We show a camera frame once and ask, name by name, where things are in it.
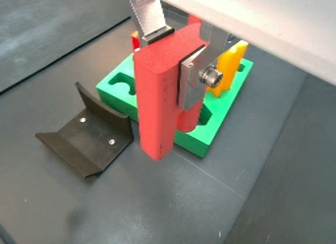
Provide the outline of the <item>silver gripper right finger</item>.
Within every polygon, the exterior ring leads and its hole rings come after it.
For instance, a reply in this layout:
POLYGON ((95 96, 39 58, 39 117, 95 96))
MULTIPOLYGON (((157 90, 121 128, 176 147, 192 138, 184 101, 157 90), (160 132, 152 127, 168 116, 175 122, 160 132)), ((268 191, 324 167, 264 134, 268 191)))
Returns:
POLYGON ((223 74, 215 67, 216 59, 240 41, 208 22, 201 23, 199 37, 208 44, 180 62, 179 105, 184 110, 204 98, 207 87, 213 89, 219 85, 223 74))

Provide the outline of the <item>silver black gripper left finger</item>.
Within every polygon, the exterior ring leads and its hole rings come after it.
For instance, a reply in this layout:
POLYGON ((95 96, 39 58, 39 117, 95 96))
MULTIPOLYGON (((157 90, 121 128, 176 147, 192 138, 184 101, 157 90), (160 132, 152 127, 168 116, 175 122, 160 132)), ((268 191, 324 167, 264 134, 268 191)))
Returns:
POLYGON ((141 45, 152 44, 175 32, 167 25, 160 0, 129 0, 129 5, 141 45))

